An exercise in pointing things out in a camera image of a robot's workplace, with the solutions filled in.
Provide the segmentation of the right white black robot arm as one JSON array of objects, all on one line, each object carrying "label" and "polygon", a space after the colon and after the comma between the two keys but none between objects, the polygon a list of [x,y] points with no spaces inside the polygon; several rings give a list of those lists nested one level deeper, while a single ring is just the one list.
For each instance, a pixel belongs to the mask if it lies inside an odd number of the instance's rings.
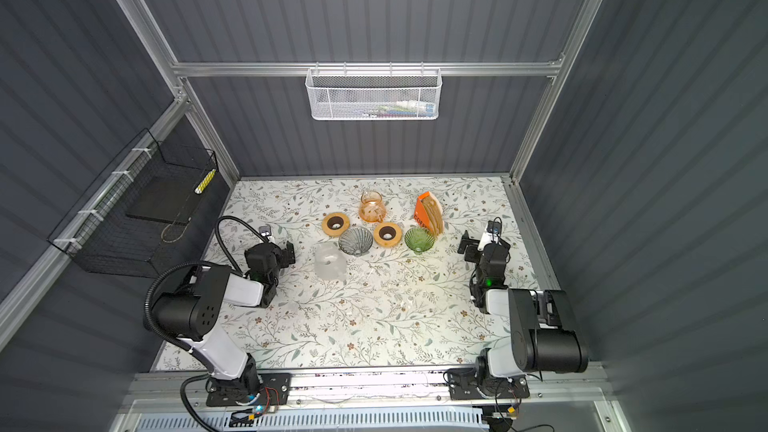
[{"label": "right white black robot arm", "polygon": [[512,288],[505,284],[511,244],[494,232],[468,233],[457,252],[474,266],[468,281],[473,305],[507,321],[506,335],[482,349],[472,371],[448,372],[451,397],[524,398],[526,378],[536,372],[583,373],[589,351],[567,294],[562,290]]}]

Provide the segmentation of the green glass dripper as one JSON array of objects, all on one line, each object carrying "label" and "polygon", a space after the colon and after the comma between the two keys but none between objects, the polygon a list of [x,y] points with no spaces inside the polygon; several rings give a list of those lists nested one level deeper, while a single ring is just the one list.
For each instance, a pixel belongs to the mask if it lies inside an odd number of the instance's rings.
[{"label": "green glass dripper", "polygon": [[420,254],[430,250],[435,244],[435,237],[424,227],[411,227],[403,236],[406,246]]}]

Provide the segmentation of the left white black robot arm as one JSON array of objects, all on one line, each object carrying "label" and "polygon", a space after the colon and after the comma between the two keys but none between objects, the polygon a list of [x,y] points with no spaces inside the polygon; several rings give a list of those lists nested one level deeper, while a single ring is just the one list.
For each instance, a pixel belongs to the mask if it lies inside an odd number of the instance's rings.
[{"label": "left white black robot arm", "polygon": [[296,262],[294,245],[257,244],[245,252],[248,273],[209,261],[186,262],[161,273],[143,304],[145,327],[205,367],[208,390],[230,403],[253,404],[277,393],[259,375],[255,359],[217,324],[225,304],[266,308],[279,273]]}]

